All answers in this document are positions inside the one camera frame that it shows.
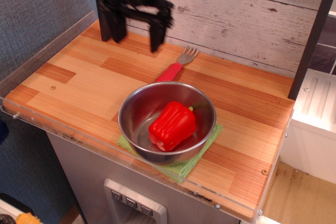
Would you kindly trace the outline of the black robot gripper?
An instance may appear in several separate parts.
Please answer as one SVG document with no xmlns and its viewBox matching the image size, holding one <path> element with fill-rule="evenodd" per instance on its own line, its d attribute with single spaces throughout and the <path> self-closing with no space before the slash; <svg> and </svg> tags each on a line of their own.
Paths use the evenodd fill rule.
<svg viewBox="0 0 336 224">
<path fill-rule="evenodd" d="M 151 52 L 156 52 L 164 43 L 167 27 L 173 25 L 171 9 L 167 0 L 104 0 L 104 14 L 109 32 L 115 42 L 126 35 L 125 18 L 132 18 L 150 24 Z"/>
</svg>

